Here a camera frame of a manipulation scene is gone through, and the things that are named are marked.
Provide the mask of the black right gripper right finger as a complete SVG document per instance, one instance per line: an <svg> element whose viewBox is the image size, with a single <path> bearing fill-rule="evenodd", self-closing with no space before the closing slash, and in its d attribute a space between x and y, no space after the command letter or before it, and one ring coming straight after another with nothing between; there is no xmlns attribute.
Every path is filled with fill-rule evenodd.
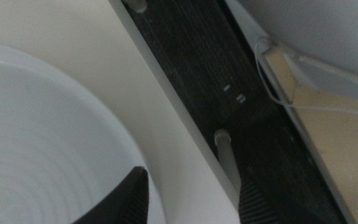
<svg viewBox="0 0 358 224"><path fill-rule="evenodd" d="M271 203L250 178L242 180L238 212L241 224L279 223Z"/></svg>

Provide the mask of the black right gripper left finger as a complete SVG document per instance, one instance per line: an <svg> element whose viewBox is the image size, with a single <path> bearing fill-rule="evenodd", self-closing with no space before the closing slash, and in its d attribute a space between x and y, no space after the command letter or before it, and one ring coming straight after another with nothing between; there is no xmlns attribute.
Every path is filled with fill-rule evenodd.
<svg viewBox="0 0 358 224"><path fill-rule="evenodd" d="M149 177L136 166L120 184L74 224L147 224Z"/></svg>

